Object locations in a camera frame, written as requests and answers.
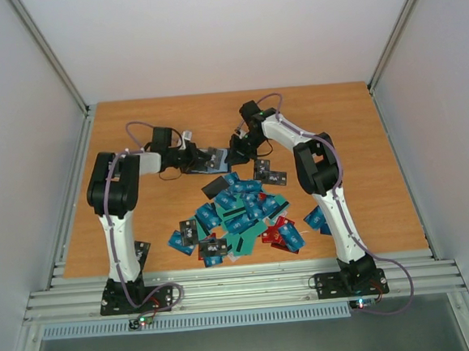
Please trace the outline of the dark blue card holder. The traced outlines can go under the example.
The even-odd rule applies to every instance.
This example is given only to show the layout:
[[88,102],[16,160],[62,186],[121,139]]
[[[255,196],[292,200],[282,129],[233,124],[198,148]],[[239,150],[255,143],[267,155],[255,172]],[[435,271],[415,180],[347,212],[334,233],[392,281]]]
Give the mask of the dark blue card holder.
[[198,155],[198,163],[187,170],[187,174],[225,174],[232,170],[232,166],[225,161],[227,148],[200,148]]

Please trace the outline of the blue vip card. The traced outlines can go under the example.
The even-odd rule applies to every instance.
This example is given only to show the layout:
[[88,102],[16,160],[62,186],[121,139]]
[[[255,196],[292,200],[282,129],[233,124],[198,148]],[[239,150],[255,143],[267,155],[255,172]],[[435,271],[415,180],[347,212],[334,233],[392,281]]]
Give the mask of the blue vip card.
[[284,244],[292,252],[297,252],[305,246],[305,240],[297,231],[295,225],[287,223],[278,228],[279,235],[283,239]]

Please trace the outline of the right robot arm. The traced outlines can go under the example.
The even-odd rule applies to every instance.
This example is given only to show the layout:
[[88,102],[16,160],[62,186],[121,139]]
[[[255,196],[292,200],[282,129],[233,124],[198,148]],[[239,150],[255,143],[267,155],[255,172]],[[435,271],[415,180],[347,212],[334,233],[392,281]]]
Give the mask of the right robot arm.
[[347,296],[369,289],[377,270],[356,231],[347,209],[343,191],[343,168],[339,155],[325,133],[319,135],[302,130],[287,120],[277,109],[260,109],[248,101],[239,110],[248,131],[235,131],[229,141],[226,162],[244,164],[258,157],[258,148],[267,140],[279,143],[292,152],[298,182],[312,195],[334,239],[340,271],[339,286]]

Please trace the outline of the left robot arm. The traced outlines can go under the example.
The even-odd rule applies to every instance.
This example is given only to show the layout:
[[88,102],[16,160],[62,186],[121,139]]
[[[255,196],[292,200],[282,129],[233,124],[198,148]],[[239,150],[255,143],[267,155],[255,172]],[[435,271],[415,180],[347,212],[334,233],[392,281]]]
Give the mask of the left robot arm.
[[118,298],[128,311],[143,309],[150,297],[137,259],[133,231],[139,178],[172,168],[181,173],[194,172],[208,167],[213,158],[196,146],[191,132],[179,133],[162,126],[154,127],[150,142],[139,144],[135,151],[100,152],[96,156],[87,202],[98,216],[107,243],[110,263],[107,293]]

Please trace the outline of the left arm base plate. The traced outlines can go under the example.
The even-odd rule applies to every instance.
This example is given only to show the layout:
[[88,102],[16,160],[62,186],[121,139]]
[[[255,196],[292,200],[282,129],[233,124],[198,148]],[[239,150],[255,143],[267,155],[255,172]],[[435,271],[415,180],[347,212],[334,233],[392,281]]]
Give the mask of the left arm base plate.
[[173,287],[166,285],[153,293],[145,302],[144,300],[153,290],[152,287],[143,287],[130,295],[133,302],[131,304],[121,289],[120,291],[105,290],[100,301],[100,315],[117,316],[117,315],[136,315],[146,313],[148,311],[168,311],[173,300],[176,299]]

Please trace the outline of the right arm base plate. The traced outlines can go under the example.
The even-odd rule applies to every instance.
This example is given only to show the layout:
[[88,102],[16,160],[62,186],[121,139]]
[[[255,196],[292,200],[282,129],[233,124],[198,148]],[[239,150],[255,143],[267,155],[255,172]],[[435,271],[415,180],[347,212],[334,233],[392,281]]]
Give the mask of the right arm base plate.
[[386,275],[380,268],[359,280],[351,280],[342,272],[321,272],[314,276],[314,286],[319,299],[332,299],[338,297],[373,296],[375,294],[389,293],[390,288]]

